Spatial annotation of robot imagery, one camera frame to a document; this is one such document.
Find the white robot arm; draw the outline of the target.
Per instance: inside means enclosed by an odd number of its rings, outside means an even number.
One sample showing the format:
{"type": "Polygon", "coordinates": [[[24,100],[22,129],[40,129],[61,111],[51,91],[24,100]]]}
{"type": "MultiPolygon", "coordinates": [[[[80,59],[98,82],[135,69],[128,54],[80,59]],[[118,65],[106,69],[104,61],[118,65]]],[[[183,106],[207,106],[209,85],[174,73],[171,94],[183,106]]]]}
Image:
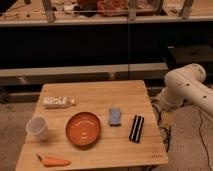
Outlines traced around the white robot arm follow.
{"type": "Polygon", "coordinates": [[[213,117],[213,89],[203,84],[205,79],[206,71],[199,64],[171,70],[165,75],[165,87],[157,98],[167,110],[178,108],[188,100],[213,117]]]}

